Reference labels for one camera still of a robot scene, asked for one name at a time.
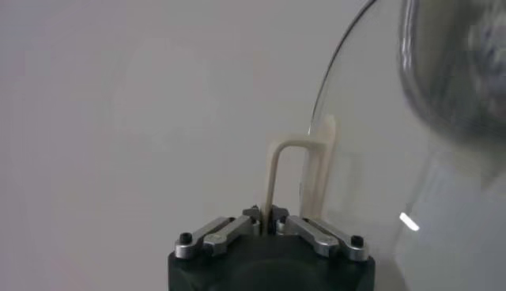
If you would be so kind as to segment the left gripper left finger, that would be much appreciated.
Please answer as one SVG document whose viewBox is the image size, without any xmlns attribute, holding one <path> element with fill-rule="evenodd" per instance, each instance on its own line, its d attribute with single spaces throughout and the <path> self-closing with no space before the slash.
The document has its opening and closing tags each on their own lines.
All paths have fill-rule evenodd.
<svg viewBox="0 0 506 291">
<path fill-rule="evenodd" d="M 238 217 L 218 217 L 194 232 L 182 232 L 175 242 L 177 259 L 193 259 L 201 254 L 223 255 L 240 236 L 258 236 L 262 213 L 257 206 L 243 210 Z"/>
</svg>

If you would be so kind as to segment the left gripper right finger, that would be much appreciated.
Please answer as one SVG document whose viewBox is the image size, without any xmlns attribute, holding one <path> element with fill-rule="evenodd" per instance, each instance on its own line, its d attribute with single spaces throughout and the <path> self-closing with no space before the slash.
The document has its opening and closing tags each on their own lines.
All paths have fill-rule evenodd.
<svg viewBox="0 0 506 291">
<path fill-rule="evenodd" d="M 342 255 L 353 262 L 365 262 L 369 258 L 363 236 L 346 234 L 321 219 L 290 215 L 285 208 L 272 206 L 270 232 L 279 236 L 298 236 L 317 255 L 326 258 Z"/>
</svg>

